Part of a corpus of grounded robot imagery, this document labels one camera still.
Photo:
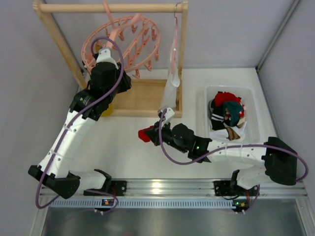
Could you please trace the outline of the red sock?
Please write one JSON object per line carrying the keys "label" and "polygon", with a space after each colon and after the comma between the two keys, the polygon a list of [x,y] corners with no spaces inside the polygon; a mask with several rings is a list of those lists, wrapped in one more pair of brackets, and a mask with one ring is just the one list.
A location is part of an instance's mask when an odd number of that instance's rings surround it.
{"label": "red sock", "polygon": [[139,130],[138,131],[138,138],[141,139],[145,143],[151,142],[153,130],[154,130],[153,126]]}
{"label": "red sock", "polygon": [[223,106],[224,102],[229,102],[229,101],[238,102],[239,104],[243,106],[243,109],[244,109],[244,111],[241,114],[241,117],[245,116],[245,105],[243,104],[241,97],[238,97],[230,92],[218,92],[214,100],[215,100],[216,106],[218,107]]}

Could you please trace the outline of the yellow sock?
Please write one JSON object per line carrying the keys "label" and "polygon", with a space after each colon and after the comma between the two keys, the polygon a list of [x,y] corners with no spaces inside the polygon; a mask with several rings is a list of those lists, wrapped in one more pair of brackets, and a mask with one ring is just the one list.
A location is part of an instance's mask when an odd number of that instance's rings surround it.
{"label": "yellow sock", "polygon": [[98,53],[100,49],[102,49],[102,43],[97,41],[94,45],[95,53]]}
{"label": "yellow sock", "polygon": [[102,112],[101,117],[108,117],[112,115],[113,112],[114,112],[114,106],[112,103],[110,103],[108,108],[104,112]]}

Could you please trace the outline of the pink round clip hanger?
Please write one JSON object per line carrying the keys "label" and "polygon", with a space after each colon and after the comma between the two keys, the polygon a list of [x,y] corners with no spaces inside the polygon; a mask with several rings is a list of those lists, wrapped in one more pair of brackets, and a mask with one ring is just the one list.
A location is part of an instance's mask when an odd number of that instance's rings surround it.
{"label": "pink round clip hanger", "polygon": [[122,50],[125,61],[125,72],[134,71],[133,77],[140,78],[139,68],[145,67],[152,70],[152,60],[159,59],[159,46],[161,35],[158,26],[140,13],[131,16],[113,18],[109,5],[103,2],[103,7],[109,21],[96,28],[85,40],[81,49],[81,60],[88,72],[96,65],[98,53],[95,53],[95,43],[102,43],[102,49],[109,47],[116,51],[116,47],[109,41],[102,39],[103,36],[115,41],[123,42],[126,34],[131,33],[133,40]]}

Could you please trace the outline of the dark green sock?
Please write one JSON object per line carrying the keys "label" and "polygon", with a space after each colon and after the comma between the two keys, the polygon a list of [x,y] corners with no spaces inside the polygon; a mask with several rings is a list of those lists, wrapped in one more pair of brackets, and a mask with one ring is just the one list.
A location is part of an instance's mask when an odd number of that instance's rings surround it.
{"label": "dark green sock", "polygon": [[243,106],[238,102],[229,101],[223,104],[223,115],[224,123],[228,126],[234,127],[239,121],[242,112],[244,111]]}

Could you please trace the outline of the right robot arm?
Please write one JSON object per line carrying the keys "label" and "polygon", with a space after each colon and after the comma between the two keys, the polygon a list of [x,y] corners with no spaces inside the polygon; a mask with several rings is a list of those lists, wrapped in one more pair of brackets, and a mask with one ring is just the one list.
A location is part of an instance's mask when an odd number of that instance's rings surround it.
{"label": "right robot arm", "polygon": [[262,183],[274,182],[293,186],[297,182],[296,152],[277,137],[269,137],[263,144],[229,144],[210,138],[196,136],[194,131],[180,123],[153,126],[138,132],[138,137],[155,146],[163,144],[187,153],[191,161],[233,162],[249,165],[247,169],[237,169],[230,179],[232,195],[242,195]]}

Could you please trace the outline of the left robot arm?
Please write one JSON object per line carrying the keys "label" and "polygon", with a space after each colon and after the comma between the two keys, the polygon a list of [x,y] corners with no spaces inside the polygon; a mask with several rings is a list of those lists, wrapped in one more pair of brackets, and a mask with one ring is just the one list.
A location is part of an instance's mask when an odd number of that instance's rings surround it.
{"label": "left robot arm", "polygon": [[84,137],[115,95],[130,88],[131,78],[121,69],[121,63],[97,63],[91,70],[88,86],[74,96],[52,148],[38,165],[30,166],[29,175],[64,199],[77,192],[89,195],[90,189],[108,192],[111,176],[106,172],[99,169],[71,172],[69,169]]}

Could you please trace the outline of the white cloth on hanger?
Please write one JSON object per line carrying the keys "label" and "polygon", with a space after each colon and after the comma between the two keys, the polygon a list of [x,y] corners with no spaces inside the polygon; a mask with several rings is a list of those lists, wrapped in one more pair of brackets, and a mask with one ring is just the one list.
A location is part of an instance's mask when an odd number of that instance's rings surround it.
{"label": "white cloth on hanger", "polygon": [[171,73],[171,54],[172,54],[172,46],[169,56],[169,68],[167,73],[167,81],[164,87],[164,92],[160,104],[160,108],[164,109],[167,107],[170,107],[172,109],[176,108],[176,97],[177,97],[177,88],[180,85],[180,78],[178,75],[178,57],[177,57],[177,63],[175,67],[174,74]]}

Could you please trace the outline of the pink metal-hook hanger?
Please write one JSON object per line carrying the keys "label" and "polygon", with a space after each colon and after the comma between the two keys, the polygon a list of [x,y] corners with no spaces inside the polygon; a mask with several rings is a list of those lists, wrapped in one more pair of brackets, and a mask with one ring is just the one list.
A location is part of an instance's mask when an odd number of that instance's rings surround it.
{"label": "pink metal-hook hanger", "polygon": [[173,37],[173,46],[172,46],[172,54],[171,54],[171,73],[174,74],[175,72],[175,67],[177,63],[177,48],[178,48],[178,13],[177,8],[180,3],[176,3],[175,8],[174,8],[174,37]]}

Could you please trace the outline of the wooden clothes rack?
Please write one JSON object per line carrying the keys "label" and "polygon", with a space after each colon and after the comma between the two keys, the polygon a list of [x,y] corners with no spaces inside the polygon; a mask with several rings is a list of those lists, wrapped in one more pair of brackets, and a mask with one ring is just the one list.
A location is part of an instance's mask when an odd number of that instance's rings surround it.
{"label": "wooden clothes rack", "polygon": [[[32,3],[33,10],[39,17],[42,24],[45,26],[46,30],[52,37],[54,43],[58,47],[61,55],[63,56],[69,70],[74,76],[77,84],[80,88],[85,88],[87,82],[85,81],[81,67],[77,62],[73,52],[71,51],[68,43],[66,42],[62,32],[60,31],[54,17],[51,13],[176,13],[182,14],[181,22],[181,37],[180,37],[180,47],[178,57],[178,76],[180,82],[182,82],[182,71],[184,67],[184,54],[185,54],[185,42],[186,42],[186,31],[187,31],[187,19],[188,19],[188,1],[183,1],[182,3],[135,3],[135,4],[109,4],[105,7],[102,4],[46,4],[41,0],[33,0]],[[101,32],[103,28],[107,25],[112,25],[115,22],[120,22],[122,19],[126,20],[126,27],[133,27],[137,23],[128,23],[130,16],[118,18],[111,21],[112,17],[109,16],[109,23],[96,29],[95,32],[88,37],[87,42],[84,43],[81,54],[85,56],[86,46],[91,46],[91,39],[98,32]],[[141,21],[145,21],[141,33],[145,33],[147,30],[147,24],[152,23],[153,29],[155,29],[155,34],[152,33],[152,38],[156,39],[156,44],[153,52],[147,56],[141,63],[135,64],[133,67],[127,67],[125,72],[136,71],[138,68],[144,66],[149,71],[152,69],[151,61],[152,57],[158,58],[158,50],[160,46],[160,32],[156,24],[149,20],[148,18],[141,17]],[[123,54],[123,58],[127,59],[128,55],[133,52],[133,48],[137,50],[135,56],[139,56],[141,50],[145,47],[144,43],[141,47],[137,49],[136,43],[138,43],[138,38],[142,34],[138,34],[135,41],[127,48]],[[154,118],[157,115],[158,103],[162,100],[162,89],[166,85],[166,79],[141,79],[140,74],[136,71],[135,79],[132,80],[132,85],[135,85],[135,90],[132,88],[131,91],[127,91],[126,95],[118,95],[118,100],[114,101],[114,111],[113,116],[117,117],[142,117],[142,118]],[[182,85],[176,90],[176,107],[175,107],[175,118],[181,118],[183,114],[183,99],[182,99]]]}

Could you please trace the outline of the black white striped sock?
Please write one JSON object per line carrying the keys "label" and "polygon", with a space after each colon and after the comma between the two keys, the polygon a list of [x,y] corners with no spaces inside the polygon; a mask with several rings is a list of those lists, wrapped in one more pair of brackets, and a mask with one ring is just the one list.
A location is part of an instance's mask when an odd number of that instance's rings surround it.
{"label": "black white striped sock", "polygon": [[225,111],[223,106],[216,106],[214,99],[208,103],[208,118],[211,121],[212,130],[225,129]]}

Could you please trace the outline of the brown patterned sock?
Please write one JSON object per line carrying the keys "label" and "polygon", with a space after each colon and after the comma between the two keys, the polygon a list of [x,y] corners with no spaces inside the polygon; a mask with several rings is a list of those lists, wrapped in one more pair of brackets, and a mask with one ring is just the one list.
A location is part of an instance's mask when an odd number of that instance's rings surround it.
{"label": "brown patterned sock", "polygon": [[238,133],[236,131],[234,131],[231,127],[226,127],[225,129],[226,129],[227,134],[228,134],[228,136],[227,136],[228,140],[233,141],[233,140],[238,140],[241,138],[238,135]]}

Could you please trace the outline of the white plastic basket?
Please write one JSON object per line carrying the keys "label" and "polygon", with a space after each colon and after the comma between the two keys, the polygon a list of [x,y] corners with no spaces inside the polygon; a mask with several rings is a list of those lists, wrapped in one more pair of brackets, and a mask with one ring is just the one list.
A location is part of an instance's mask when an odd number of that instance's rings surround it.
{"label": "white plastic basket", "polygon": [[[215,131],[211,122],[211,111],[209,104],[214,100],[218,92],[229,92],[241,98],[241,102],[245,105],[245,124],[243,127],[232,127],[233,131],[240,137],[236,140],[228,139],[226,129]],[[232,142],[236,144],[253,144],[263,141],[264,136],[261,128],[260,111],[257,108],[256,97],[249,87],[241,86],[207,86],[204,90],[204,123],[205,134],[207,138],[211,138],[221,142]]]}

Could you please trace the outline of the aluminium mounting rail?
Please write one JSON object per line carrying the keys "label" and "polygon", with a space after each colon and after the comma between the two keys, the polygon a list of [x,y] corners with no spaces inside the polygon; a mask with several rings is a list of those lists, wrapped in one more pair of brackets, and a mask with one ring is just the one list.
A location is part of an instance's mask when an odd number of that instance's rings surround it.
{"label": "aluminium mounting rail", "polygon": [[109,192],[116,196],[197,196],[197,197],[254,197],[303,198],[307,191],[302,182],[293,186],[265,183],[250,190],[231,189],[230,181],[218,179],[117,179],[112,181]]}

